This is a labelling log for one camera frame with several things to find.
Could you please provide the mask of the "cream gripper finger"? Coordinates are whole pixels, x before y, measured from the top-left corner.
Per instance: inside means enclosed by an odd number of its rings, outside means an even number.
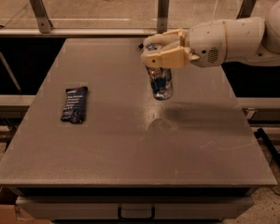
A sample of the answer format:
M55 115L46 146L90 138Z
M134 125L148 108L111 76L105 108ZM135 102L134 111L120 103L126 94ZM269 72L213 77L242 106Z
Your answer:
M184 43L184 31L183 30L173 30L165 32L163 34L157 34L147 37L143 41L143 46L145 50L153 51L168 50L179 47Z
M189 49L177 47L161 51L144 50L141 54L141 61L144 65L152 68L183 68L189 62Z

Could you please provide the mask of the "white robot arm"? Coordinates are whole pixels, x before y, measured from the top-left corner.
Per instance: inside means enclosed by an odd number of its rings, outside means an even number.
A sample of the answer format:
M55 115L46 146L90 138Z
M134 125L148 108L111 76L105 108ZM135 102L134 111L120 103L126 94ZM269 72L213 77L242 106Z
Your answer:
M141 61L153 68L243 63L280 66L280 0L267 16L199 23L152 35L143 42Z

